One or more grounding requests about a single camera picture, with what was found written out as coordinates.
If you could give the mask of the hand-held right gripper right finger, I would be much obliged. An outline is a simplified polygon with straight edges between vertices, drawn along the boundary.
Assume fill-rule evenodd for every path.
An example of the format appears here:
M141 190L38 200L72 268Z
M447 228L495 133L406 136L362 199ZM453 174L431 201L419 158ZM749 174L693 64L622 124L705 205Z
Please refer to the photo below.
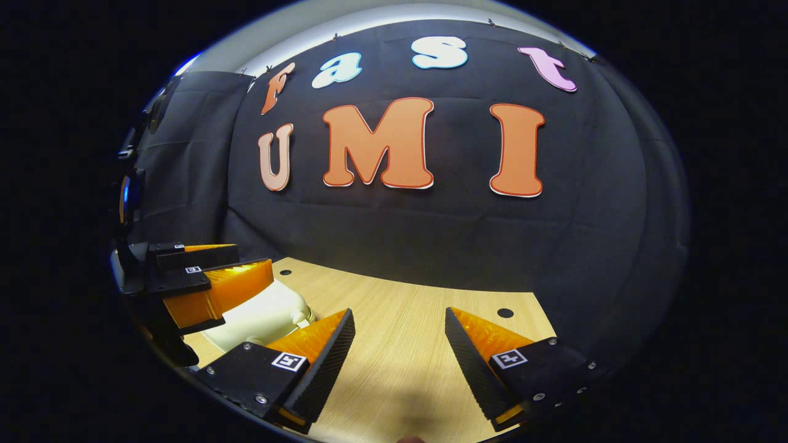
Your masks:
M445 334L495 431L543 420L601 379L601 365L557 337L532 340L458 308Z

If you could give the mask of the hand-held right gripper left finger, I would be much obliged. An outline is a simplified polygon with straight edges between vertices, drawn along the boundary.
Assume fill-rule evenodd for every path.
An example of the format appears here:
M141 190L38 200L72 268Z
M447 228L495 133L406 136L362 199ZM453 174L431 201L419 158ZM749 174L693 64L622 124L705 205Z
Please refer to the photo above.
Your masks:
M351 309L262 346L244 342L195 376L221 398L276 426L310 429L355 337Z

